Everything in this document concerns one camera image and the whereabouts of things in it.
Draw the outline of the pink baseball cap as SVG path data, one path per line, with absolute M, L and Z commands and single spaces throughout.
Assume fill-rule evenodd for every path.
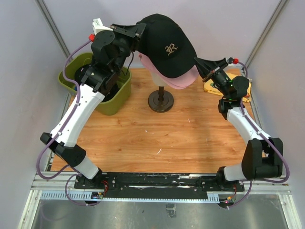
M 178 76 L 176 78 L 169 78 L 165 75 L 162 75 L 157 68 L 153 65 L 149 57 L 146 55 L 139 53 L 139 59 L 142 63 L 142 65 L 147 69 L 149 72 L 154 72 L 159 74 L 162 79 L 168 84 L 168 86 L 174 88 L 174 89 L 184 89 L 197 80 L 199 73 L 195 66 L 193 66 L 189 71 L 182 74 L 181 76 Z

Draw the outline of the black cap gold logo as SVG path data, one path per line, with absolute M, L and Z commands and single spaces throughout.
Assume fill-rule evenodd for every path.
M 195 66 L 196 51 L 175 21 L 156 13 L 136 22 L 139 23 L 146 23 L 146 28 L 137 51 L 149 57 L 162 75 L 176 78 Z

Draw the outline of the black cap white logo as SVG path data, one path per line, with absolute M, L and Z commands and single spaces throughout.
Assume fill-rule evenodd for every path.
M 89 64 L 83 65 L 74 74 L 74 80 L 78 83 L 78 85 L 81 85 L 81 79 L 83 78 L 85 72 L 90 67 Z M 110 92 L 105 96 L 103 102 L 107 102 L 111 100 L 119 91 L 119 87 L 117 84 L 113 86 L 113 88 L 110 90 Z

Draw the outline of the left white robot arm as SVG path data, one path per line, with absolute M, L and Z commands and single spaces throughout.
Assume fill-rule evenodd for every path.
M 116 85 L 127 57 L 138 50 L 146 23 L 132 26 L 113 24 L 94 26 L 91 44 L 91 63 L 81 73 L 80 82 L 67 78 L 77 87 L 68 111 L 50 133 L 43 133 L 41 141 L 71 168 L 79 172 L 85 183 L 93 189 L 104 184 L 102 171 L 77 145 L 81 130 L 95 108 Z

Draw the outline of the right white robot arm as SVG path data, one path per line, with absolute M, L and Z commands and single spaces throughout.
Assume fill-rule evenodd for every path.
M 239 64 L 236 58 L 224 58 L 218 61 L 196 57 L 195 66 L 204 83 L 212 80 L 215 88 L 223 95 L 219 100 L 219 113 L 233 125 L 246 144 L 240 164 L 220 167 L 216 173 L 216 186 L 226 191 L 233 182 L 265 181 L 284 183 L 280 179 L 287 163 L 283 157 L 283 142 L 272 138 L 251 118 L 243 105 L 250 80 L 247 76 L 231 79 L 224 69 L 228 65 Z

